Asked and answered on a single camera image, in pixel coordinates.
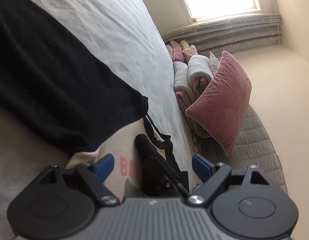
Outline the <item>pink velvet pillow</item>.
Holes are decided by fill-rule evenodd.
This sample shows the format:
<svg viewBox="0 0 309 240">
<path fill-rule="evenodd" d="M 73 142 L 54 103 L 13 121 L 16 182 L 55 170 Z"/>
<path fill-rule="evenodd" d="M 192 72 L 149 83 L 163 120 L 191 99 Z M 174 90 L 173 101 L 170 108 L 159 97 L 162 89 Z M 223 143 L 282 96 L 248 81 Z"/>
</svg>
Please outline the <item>pink velvet pillow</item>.
<svg viewBox="0 0 309 240">
<path fill-rule="evenodd" d="M 223 51 L 219 67 L 186 116 L 195 120 L 229 156 L 236 146 L 247 113 L 252 84 L 237 59 Z"/>
</svg>

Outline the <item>folded grey pink quilt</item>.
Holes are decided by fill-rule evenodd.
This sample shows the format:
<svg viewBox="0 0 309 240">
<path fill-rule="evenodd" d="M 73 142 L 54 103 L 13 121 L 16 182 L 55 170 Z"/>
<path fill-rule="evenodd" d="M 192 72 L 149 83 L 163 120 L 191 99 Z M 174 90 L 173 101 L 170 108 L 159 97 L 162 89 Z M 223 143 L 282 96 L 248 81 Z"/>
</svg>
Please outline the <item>folded grey pink quilt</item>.
<svg viewBox="0 0 309 240">
<path fill-rule="evenodd" d="M 183 113 L 204 92 L 218 66 L 219 61 L 214 54 L 210 54 L 210 57 L 192 55 L 187 63 L 173 63 L 173 91 Z"/>
</svg>

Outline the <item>beige black bear sweatshirt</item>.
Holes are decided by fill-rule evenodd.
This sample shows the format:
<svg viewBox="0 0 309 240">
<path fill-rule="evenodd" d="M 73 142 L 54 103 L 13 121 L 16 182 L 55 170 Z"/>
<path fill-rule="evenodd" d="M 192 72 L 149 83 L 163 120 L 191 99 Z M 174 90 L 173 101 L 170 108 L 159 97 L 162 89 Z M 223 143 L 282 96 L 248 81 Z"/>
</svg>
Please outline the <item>beige black bear sweatshirt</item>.
<svg viewBox="0 0 309 240">
<path fill-rule="evenodd" d="M 114 153 L 109 186 L 118 196 L 126 180 L 138 183 L 130 145 L 148 98 L 31 0 L 0 0 L 0 106 L 64 152 L 68 165 Z"/>
</svg>

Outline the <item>small pink pillow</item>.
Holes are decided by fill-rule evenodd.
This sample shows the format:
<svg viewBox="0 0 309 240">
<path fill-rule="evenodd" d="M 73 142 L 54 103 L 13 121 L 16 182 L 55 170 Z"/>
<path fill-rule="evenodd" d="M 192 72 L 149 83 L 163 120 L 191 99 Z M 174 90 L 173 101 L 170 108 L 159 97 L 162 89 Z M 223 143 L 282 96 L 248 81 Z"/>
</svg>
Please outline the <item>small pink pillow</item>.
<svg viewBox="0 0 309 240">
<path fill-rule="evenodd" d="M 198 51 L 195 45 L 189 45 L 186 41 L 182 41 L 181 44 L 184 46 L 170 40 L 166 43 L 166 48 L 173 62 L 188 63 L 194 55 L 198 55 Z"/>
</svg>

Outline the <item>grey quilted headboard cover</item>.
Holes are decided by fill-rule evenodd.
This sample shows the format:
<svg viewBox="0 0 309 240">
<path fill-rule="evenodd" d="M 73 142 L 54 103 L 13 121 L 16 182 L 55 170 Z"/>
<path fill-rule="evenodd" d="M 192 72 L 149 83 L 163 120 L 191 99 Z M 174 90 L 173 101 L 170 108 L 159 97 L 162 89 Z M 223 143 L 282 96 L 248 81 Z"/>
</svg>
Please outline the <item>grey quilted headboard cover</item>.
<svg viewBox="0 0 309 240">
<path fill-rule="evenodd" d="M 197 137 L 196 147 L 200 155 L 214 164 L 222 162 L 239 170 L 256 165 L 284 193 L 288 193 L 280 158 L 253 107 L 248 107 L 236 146 L 229 156 L 225 155 L 221 146 L 212 137 Z"/>
</svg>

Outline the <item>grey patterned curtain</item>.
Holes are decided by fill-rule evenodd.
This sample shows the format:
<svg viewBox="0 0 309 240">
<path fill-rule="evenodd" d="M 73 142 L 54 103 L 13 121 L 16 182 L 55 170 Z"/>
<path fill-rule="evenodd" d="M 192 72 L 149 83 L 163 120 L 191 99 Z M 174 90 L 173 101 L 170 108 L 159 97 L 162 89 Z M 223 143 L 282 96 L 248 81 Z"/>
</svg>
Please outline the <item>grey patterned curtain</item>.
<svg viewBox="0 0 309 240">
<path fill-rule="evenodd" d="M 246 14 L 201 22 L 163 33 L 164 42 L 185 40 L 199 54 L 234 52 L 280 43 L 282 32 L 279 14 Z"/>
</svg>

